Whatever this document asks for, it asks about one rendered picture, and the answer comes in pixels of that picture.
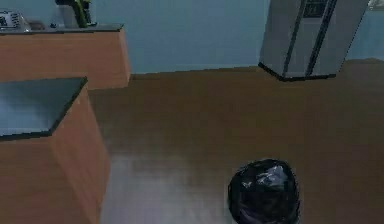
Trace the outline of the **black bin with bag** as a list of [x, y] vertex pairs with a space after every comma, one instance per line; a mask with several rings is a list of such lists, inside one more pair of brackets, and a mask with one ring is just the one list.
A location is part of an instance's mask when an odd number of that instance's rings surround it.
[[236, 171], [227, 190], [228, 210], [237, 224], [300, 223], [298, 183], [286, 161], [252, 161]]

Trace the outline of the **grey steel fridge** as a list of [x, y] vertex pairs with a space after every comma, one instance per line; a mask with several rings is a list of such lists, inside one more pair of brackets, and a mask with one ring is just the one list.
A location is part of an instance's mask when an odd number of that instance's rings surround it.
[[259, 66], [282, 81], [336, 76], [345, 61], [370, 0], [337, 0], [312, 74], [305, 76], [327, 0], [306, 0], [286, 77], [282, 76], [298, 0], [270, 0]]

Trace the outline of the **green and black bottle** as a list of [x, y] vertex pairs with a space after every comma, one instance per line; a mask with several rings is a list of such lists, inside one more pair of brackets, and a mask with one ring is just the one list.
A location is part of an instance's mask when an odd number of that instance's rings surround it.
[[91, 0], [74, 0], [73, 2], [76, 22], [80, 28], [87, 28], [92, 24], [90, 4]]

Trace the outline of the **grey coffee machine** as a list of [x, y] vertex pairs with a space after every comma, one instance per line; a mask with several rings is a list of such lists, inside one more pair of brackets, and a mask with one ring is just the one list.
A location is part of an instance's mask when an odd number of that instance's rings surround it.
[[78, 28], [78, 4], [76, 0], [55, 0], [65, 28]]

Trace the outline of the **brown cupboard with dark worktop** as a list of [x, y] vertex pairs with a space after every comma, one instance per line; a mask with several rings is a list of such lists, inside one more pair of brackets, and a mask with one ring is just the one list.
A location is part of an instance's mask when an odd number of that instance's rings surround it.
[[130, 74], [122, 24], [0, 32], [0, 81], [85, 77], [90, 89], [109, 89]]
[[100, 224], [109, 171], [85, 77], [0, 83], [0, 224]]

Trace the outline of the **grey stove top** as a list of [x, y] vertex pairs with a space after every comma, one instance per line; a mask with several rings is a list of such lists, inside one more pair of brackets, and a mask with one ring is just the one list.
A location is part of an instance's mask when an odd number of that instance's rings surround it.
[[30, 32], [31, 27], [20, 12], [0, 8], [0, 31]]

